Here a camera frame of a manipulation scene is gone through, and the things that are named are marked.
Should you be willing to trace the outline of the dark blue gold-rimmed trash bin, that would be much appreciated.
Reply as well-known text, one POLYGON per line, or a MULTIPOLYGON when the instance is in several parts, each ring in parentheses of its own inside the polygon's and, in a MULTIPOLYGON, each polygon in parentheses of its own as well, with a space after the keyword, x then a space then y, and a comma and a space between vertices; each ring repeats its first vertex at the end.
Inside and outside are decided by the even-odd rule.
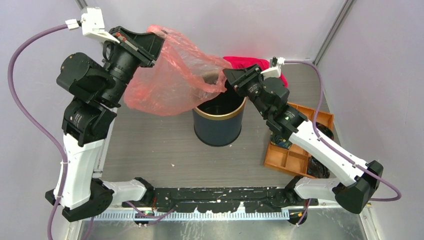
POLYGON ((228 81, 224 86, 225 92, 192 109, 195 135, 212 147, 230 145, 242 131, 247 98, 239 96, 228 81))

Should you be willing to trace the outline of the red translucent trash bag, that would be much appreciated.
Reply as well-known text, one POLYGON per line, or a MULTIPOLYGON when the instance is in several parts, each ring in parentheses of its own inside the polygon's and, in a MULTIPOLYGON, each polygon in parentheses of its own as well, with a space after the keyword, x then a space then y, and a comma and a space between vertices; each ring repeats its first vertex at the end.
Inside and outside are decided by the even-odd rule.
POLYGON ((164 38, 152 68, 138 68, 123 95, 131 109, 158 116, 174 116, 196 108, 226 92, 223 69, 231 64, 200 50, 183 33, 160 25, 147 32, 164 38))

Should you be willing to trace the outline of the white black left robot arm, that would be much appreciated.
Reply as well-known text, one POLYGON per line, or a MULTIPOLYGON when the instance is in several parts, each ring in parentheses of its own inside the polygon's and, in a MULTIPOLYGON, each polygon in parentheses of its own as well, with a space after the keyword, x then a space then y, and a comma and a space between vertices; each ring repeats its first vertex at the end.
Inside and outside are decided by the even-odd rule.
POLYGON ((76 52, 61 65, 57 84, 73 98, 63 114, 62 130, 67 162, 55 189, 45 198, 62 206, 69 222, 103 213, 109 206, 133 201, 148 207, 154 187, 141 177, 110 182, 94 176, 110 126, 128 84, 138 68, 155 65, 164 39, 153 32, 135 33, 121 26, 110 30, 113 40, 103 45, 104 64, 76 52))

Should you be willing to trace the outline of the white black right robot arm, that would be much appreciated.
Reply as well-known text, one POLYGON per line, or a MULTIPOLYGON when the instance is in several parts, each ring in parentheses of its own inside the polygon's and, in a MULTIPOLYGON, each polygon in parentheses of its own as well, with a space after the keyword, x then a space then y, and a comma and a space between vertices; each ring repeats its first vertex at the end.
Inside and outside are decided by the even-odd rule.
POLYGON ((316 129, 316 124, 288 104, 290 91, 279 77, 268 76, 258 65, 242 69, 225 68, 223 75, 234 91, 247 97, 276 135, 304 149, 327 167, 334 178, 295 176, 284 188, 291 205, 307 199, 337 202, 359 214, 379 187, 383 166, 349 153, 316 129))

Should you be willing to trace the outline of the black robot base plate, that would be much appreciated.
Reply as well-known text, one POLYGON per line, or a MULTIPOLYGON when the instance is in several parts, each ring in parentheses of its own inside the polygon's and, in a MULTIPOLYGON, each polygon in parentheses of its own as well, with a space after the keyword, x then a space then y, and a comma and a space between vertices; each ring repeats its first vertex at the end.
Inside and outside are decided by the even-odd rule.
POLYGON ((305 207, 307 201, 289 198, 283 187, 157 187, 149 189, 135 207, 150 208, 159 212, 174 210, 177 213, 211 211, 234 213, 244 207, 246 213, 276 213, 282 208, 305 207))

